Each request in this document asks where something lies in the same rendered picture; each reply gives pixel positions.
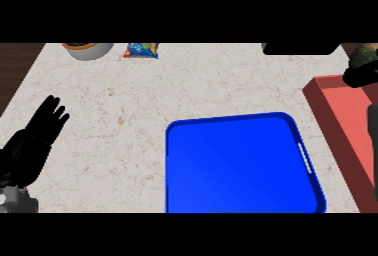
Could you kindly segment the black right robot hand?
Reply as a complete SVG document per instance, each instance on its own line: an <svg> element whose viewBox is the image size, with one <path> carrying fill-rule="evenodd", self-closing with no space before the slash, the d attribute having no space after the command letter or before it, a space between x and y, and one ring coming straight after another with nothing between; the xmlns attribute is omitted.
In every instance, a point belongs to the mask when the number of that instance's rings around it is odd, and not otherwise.
<svg viewBox="0 0 378 256"><path fill-rule="evenodd" d="M357 68L347 68L342 81L351 88L363 87L378 82L378 60Z"/></svg>

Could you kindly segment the blue and orange snack bag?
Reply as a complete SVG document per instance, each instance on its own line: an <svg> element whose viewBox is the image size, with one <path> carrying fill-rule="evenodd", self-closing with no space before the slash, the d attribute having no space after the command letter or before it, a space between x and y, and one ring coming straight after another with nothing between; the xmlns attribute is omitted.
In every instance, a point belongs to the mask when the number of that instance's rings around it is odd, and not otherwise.
<svg viewBox="0 0 378 256"><path fill-rule="evenodd" d="M124 58L156 58L156 43L128 43L122 54Z"/></svg>

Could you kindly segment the black appliance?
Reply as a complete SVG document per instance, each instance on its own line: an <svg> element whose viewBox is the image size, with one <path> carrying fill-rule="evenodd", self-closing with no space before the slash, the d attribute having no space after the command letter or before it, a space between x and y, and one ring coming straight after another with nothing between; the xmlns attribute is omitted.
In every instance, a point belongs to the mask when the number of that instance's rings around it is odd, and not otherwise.
<svg viewBox="0 0 378 256"><path fill-rule="evenodd" d="M329 55L338 43L263 43L266 55Z"/></svg>

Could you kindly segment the blue plastic tray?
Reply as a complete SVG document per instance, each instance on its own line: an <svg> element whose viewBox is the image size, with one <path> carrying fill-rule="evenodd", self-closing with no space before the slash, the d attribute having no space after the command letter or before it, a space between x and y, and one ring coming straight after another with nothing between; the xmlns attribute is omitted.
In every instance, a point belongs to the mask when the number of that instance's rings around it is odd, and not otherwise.
<svg viewBox="0 0 378 256"><path fill-rule="evenodd" d="M297 124L286 113L177 120L168 125L165 211L326 211Z"/></svg>

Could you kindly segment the green and tan squash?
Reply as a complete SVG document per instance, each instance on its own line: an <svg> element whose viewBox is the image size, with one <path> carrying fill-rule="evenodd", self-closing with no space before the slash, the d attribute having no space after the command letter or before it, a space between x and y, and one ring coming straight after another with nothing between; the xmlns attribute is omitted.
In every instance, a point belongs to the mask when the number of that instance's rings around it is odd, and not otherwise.
<svg viewBox="0 0 378 256"><path fill-rule="evenodd" d="M375 60L378 60L378 43L366 43L353 51L348 66L357 68Z"/></svg>

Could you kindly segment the grey plant pot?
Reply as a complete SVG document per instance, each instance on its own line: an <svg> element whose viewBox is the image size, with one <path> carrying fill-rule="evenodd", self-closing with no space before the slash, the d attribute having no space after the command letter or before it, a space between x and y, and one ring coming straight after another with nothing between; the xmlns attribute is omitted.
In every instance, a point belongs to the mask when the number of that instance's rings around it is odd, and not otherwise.
<svg viewBox="0 0 378 256"><path fill-rule="evenodd" d="M102 58L111 51L112 43L63 43L69 55L81 61L90 61Z"/></svg>

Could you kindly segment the red-brown cardboard box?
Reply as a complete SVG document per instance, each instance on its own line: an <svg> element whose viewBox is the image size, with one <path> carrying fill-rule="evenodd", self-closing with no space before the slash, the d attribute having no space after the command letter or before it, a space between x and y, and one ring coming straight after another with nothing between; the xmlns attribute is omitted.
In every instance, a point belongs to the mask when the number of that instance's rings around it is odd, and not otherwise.
<svg viewBox="0 0 378 256"><path fill-rule="evenodd" d="M344 84L342 75L316 76L303 93L362 212L378 212L368 106L372 92Z"/></svg>

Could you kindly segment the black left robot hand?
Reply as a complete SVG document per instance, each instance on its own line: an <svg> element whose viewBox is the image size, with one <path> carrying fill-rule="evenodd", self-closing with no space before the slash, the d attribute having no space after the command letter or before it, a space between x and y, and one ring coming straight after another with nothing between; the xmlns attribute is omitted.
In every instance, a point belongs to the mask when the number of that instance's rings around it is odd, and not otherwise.
<svg viewBox="0 0 378 256"><path fill-rule="evenodd" d="M26 187L41 173L63 125L69 119L60 99L49 96L25 126L0 148L0 188Z"/></svg>

